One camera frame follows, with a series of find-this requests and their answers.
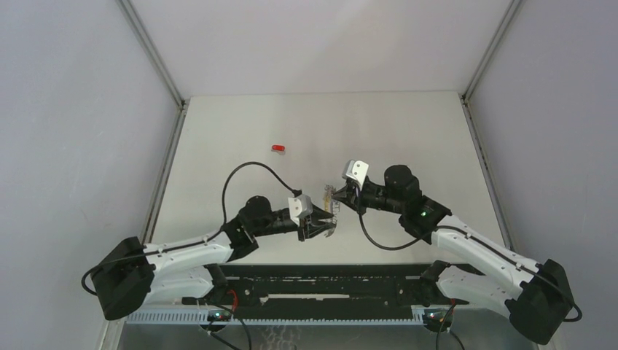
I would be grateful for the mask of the keyring bunch with coloured tags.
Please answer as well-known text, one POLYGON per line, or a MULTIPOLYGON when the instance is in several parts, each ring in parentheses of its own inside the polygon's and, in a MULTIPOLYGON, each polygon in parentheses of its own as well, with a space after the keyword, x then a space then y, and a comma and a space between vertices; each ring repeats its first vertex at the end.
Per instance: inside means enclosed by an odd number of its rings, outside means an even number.
POLYGON ((329 220, 330 223, 334 225, 334 227, 328 229, 326 231, 326 238, 329 238, 335 233, 337 227, 337 214, 340 210, 340 204, 332 198, 332 195, 336 192, 336 188, 330 184, 326 184, 324 186, 324 195, 323 195, 323 207, 324 211, 327 211, 332 215, 332 218, 329 220))

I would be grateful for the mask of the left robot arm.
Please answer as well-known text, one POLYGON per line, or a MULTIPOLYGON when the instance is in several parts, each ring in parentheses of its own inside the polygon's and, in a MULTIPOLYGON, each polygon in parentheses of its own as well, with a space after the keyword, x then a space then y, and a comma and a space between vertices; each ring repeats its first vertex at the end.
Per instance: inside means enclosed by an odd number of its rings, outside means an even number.
POLYGON ((146 304, 177 298, 217 304, 228 293, 221 266, 257 250, 259 237, 296 233, 299 241, 306 241, 335 229, 333 218, 307 195, 289 198, 287 208, 279 210, 256 195, 214 233, 166 244, 125 238, 86 276, 109 321, 146 304))

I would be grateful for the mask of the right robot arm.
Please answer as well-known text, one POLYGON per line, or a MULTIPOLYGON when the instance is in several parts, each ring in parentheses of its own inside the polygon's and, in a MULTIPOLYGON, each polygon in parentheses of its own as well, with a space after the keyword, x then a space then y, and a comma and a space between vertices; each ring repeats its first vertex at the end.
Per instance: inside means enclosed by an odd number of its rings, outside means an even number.
POLYGON ((473 230, 449 208, 424 195, 406 165, 388 167, 383 184, 372 182, 368 169, 364 161, 348 161, 342 175, 345 186, 333 193, 333 199, 360 217, 369 209, 396 214, 414 243, 443 249, 476 270, 470 273, 435 261, 421 276, 425 304, 445 298, 474 304, 508 319, 519 334, 541 345, 548 344, 563 323, 582 320, 561 264, 551 259, 537 262, 473 230))

